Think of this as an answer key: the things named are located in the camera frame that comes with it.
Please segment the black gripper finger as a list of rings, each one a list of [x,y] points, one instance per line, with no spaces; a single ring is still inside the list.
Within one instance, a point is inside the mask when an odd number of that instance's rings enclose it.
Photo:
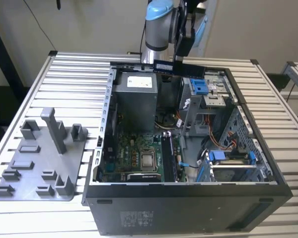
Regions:
[[[174,56],[174,74],[180,75],[181,69],[183,64],[183,57],[181,56]]]

